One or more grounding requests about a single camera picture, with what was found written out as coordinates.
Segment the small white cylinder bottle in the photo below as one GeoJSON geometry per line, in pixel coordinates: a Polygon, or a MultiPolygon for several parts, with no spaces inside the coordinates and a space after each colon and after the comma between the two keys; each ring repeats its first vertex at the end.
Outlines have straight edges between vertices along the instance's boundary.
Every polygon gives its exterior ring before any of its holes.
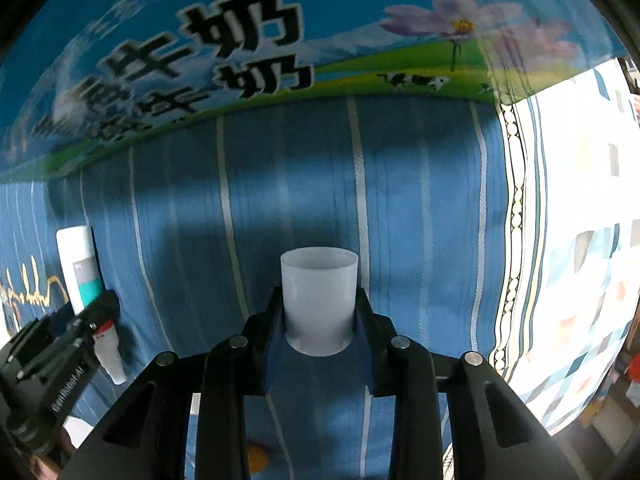
{"type": "Polygon", "coordinates": [[[281,258],[285,336],[297,352],[335,356],[354,336],[359,257],[334,247],[303,247],[281,258]]]}

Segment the plaid checked quilt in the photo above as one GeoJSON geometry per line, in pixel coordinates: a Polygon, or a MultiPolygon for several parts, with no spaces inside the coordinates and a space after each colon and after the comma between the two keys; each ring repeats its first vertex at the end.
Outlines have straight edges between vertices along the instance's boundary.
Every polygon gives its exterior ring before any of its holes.
{"type": "Polygon", "coordinates": [[[550,432],[596,396],[639,300],[639,124],[625,67],[508,108],[504,282],[491,365],[550,432]]]}

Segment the white green tube bottle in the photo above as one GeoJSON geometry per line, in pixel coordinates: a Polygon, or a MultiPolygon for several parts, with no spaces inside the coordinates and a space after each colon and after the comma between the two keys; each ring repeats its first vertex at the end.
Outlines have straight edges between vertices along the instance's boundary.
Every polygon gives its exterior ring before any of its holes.
{"type": "MultiPolygon", "coordinates": [[[[91,226],[57,230],[56,244],[70,303],[74,313],[79,314],[105,290],[91,226]]],[[[119,353],[119,336],[114,320],[110,318],[99,325],[93,339],[94,352],[101,366],[115,385],[122,385],[127,375],[119,353]]]]}

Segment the blue striped bed cover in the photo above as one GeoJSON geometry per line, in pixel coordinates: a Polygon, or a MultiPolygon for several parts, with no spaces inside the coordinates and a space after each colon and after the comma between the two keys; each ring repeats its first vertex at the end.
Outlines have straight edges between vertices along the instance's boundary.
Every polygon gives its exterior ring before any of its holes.
{"type": "Polygon", "coordinates": [[[66,303],[1,352],[12,474],[512,479],[537,430],[488,353],[514,235],[510,104],[382,96],[184,125],[57,181],[1,225],[66,303]]]}

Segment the open cardboard milk box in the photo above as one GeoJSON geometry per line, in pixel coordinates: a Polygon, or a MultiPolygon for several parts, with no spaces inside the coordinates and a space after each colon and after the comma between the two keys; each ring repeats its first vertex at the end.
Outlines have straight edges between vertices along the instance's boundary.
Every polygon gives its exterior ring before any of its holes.
{"type": "Polygon", "coordinates": [[[296,100],[520,100],[624,51],[590,0],[49,0],[1,65],[1,177],[296,100]]]}

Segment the brown walnut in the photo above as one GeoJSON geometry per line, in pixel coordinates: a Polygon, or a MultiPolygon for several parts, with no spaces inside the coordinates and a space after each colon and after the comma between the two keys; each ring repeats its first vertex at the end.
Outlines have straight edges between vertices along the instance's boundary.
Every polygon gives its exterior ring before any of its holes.
{"type": "Polygon", "coordinates": [[[263,472],[270,463],[269,450],[260,443],[247,442],[247,463],[251,476],[263,472]]]}

